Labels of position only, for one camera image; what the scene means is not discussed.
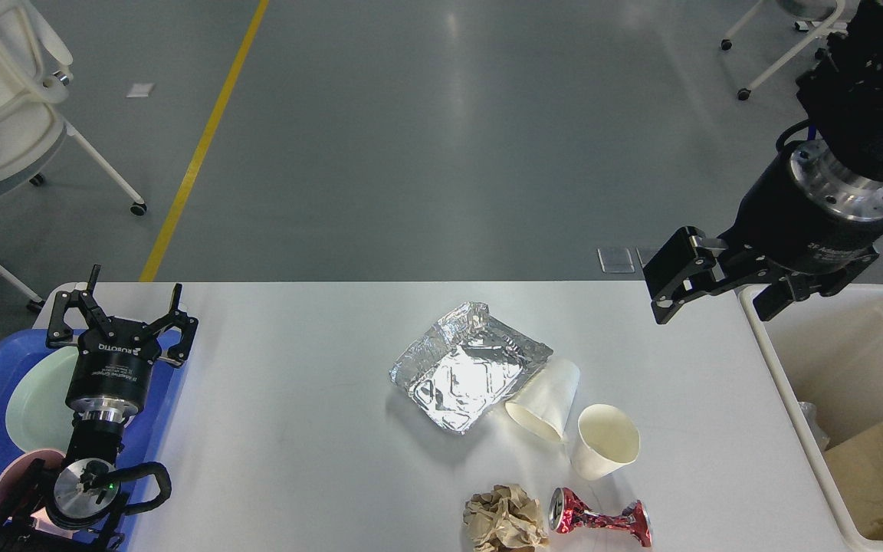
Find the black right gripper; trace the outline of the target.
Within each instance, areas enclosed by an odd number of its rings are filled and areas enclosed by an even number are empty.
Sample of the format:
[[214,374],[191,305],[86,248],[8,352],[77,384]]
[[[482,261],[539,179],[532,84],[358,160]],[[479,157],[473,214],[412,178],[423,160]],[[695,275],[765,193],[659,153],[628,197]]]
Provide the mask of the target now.
[[872,246],[882,236],[883,182],[856,175],[823,140],[792,141],[751,186],[725,238],[682,227],[642,266],[653,317],[665,324],[697,298],[770,283],[780,266],[802,273],[754,298],[758,318],[771,321],[812,294],[842,292],[879,258]]

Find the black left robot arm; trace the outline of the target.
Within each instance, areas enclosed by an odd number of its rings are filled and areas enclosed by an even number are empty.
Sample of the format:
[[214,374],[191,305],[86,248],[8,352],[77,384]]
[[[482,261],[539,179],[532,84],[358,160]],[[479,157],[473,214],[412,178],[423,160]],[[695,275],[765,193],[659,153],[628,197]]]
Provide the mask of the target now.
[[64,404],[71,437],[56,468],[34,460],[0,504],[0,551],[115,551],[123,518],[172,495],[161,462],[119,465],[127,423],[144,412],[157,363],[181,367],[199,321],[181,307],[182,284],[151,322],[105,314],[94,296],[100,266],[83,290],[54,298],[44,345],[73,350]]

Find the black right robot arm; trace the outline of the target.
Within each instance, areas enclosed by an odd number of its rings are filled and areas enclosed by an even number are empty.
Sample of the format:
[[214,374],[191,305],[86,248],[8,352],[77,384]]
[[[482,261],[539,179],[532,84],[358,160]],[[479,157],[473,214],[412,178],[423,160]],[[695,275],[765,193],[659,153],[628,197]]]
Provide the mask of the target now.
[[883,1],[862,1],[843,36],[796,82],[816,140],[785,130],[776,156],[740,203],[731,227],[708,238],[678,229],[645,263],[653,317],[763,284],[754,305],[768,321],[811,294],[831,297],[878,258],[883,236]]

